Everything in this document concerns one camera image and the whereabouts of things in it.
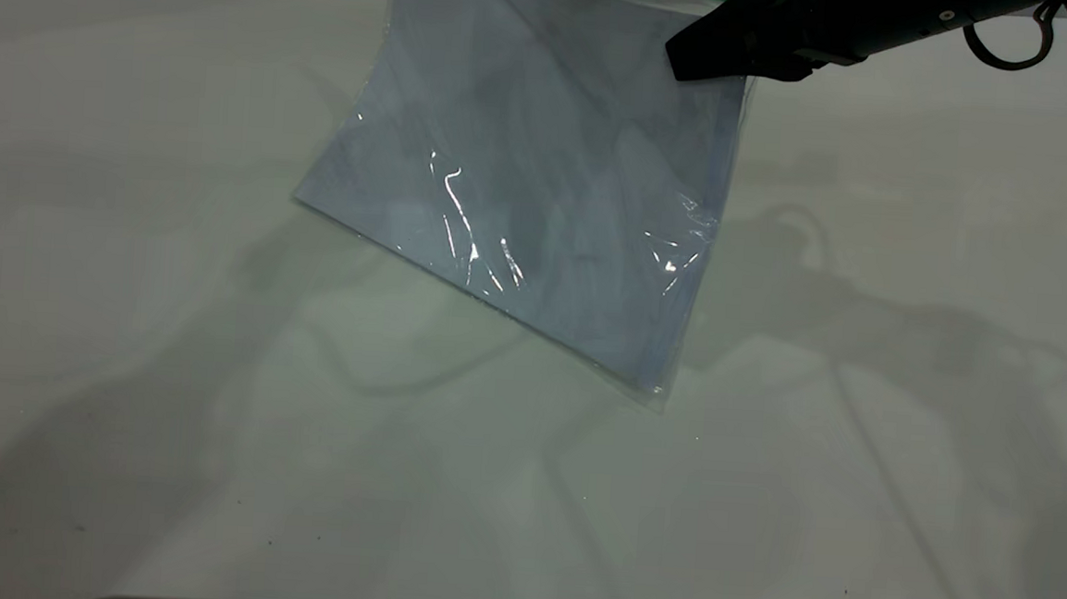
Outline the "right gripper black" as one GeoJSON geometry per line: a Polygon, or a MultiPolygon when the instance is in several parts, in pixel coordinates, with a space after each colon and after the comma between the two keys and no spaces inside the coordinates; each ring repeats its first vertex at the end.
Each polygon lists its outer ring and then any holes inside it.
{"type": "Polygon", "coordinates": [[[821,68],[954,30],[990,67],[1021,70],[1049,54],[1061,0],[727,0],[667,42],[671,75],[699,80],[759,77],[801,82],[821,68]],[[1029,9],[1040,48],[1022,61],[990,53],[976,23],[1029,9]]]}

